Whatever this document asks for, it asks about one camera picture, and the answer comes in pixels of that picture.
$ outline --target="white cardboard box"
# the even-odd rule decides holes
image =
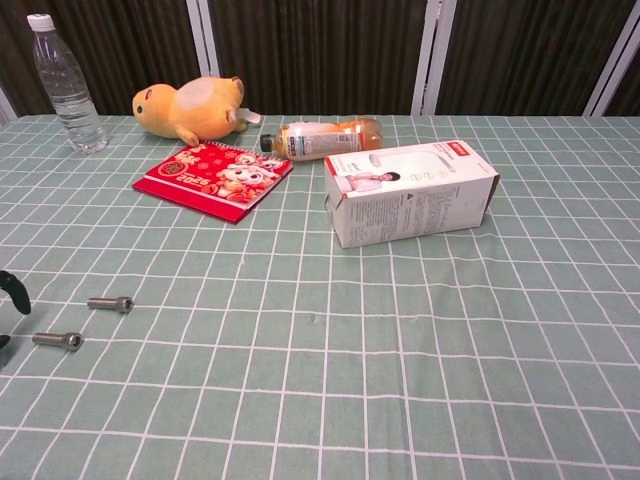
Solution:
[[[477,227],[500,175],[462,140],[330,155],[325,206],[343,248]]]

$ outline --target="bottle label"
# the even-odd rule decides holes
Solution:
[[[302,157],[307,155],[332,155],[359,152],[362,150],[357,133],[317,133],[287,136],[287,155]]]

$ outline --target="hex socket bolt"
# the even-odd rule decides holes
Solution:
[[[115,310],[119,313],[129,313],[133,308],[133,300],[131,297],[90,298],[87,300],[87,306],[89,308],[102,308]]]
[[[80,333],[36,333],[31,338],[36,345],[52,345],[65,350],[75,352],[84,342],[84,337]]]

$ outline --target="table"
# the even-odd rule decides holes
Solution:
[[[321,163],[232,226],[130,188],[180,145],[131,117],[90,157],[6,126],[0,267],[33,312],[0,297],[0,476],[640,478],[640,118],[378,119],[496,167],[482,226],[343,250]]]

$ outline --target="white bottle cap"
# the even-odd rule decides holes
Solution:
[[[27,20],[31,30],[34,32],[48,32],[56,29],[50,15],[36,13],[35,15],[28,15]]]

